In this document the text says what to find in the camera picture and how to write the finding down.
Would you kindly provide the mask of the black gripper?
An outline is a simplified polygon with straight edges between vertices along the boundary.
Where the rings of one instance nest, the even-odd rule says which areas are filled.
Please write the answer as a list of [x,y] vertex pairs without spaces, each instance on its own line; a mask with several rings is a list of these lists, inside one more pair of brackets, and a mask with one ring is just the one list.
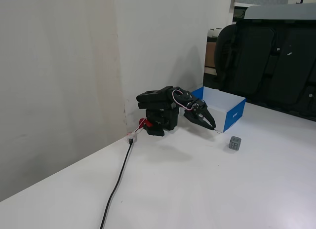
[[192,97],[186,100],[183,105],[187,108],[184,112],[184,117],[187,120],[206,129],[215,130],[215,119],[204,100]]

